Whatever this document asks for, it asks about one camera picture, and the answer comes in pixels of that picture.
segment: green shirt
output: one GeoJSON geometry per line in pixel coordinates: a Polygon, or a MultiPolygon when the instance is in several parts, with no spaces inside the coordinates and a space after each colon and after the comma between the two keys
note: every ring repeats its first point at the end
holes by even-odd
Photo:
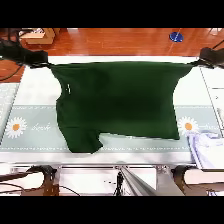
{"type": "Polygon", "coordinates": [[[62,88],[58,126],[70,151],[96,152],[102,147],[100,133],[178,140],[173,92],[192,67],[168,62],[52,65],[62,88]]]}

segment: daisy print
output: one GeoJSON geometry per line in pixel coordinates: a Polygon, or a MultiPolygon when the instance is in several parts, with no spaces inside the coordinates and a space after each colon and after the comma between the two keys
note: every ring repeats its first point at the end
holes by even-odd
{"type": "Polygon", "coordinates": [[[178,121],[178,128],[182,135],[188,136],[190,133],[197,133],[199,130],[197,122],[190,117],[182,117],[178,121]]]}
{"type": "Polygon", "coordinates": [[[17,138],[26,130],[26,121],[22,117],[15,117],[8,122],[6,126],[6,135],[8,138],[17,138]]]}

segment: table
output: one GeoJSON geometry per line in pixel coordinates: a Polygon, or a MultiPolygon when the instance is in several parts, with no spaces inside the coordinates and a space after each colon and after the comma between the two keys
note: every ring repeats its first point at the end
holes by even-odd
{"type": "MultiPolygon", "coordinates": [[[[54,64],[104,61],[167,61],[189,63],[195,57],[151,56],[52,56],[54,64]]],[[[56,99],[61,88],[48,68],[26,68],[9,122],[21,118],[26,130],[17,138],[4,133],[0,162],[31,164],[186,164],[193,163],[187,139],[161,140],[101,134],[103,148],[94,154],[71,153],[56,121],[56,99]]],[[[200,68],[182,78],[173,97],[177,121],[194,119],[200,130],[220,132],[209,92],[200,68]]]]}

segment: red-brown floor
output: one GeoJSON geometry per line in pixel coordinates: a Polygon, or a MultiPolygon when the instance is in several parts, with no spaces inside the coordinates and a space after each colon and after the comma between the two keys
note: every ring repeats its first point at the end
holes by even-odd
{"type": "MultiPolygon", "coordinates": [[[[203,47],[213,47],[224,39],[219,28],[62,28],[52,45],[23,46],[45,50],[49,56],[65,55],[144,55],[198,56],[203,47]],[[169,34],[180,31],[181,43],[172,42],[169,34]]],[[[12,62],[0,62],[0,78],[15,71],[12,62]]],[[[20,82],[23,69],[4,82],[20,82]]]]}

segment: metal bar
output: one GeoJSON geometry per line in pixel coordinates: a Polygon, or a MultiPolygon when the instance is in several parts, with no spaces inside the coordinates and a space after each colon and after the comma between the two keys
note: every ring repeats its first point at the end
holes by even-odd
{"type": "Polygon", "coordinates": [[[159,196],[155,189],[148,185],[137,175],[129,171],[126,167],[120,169],[132,195],[134,196],[159,196]]]}

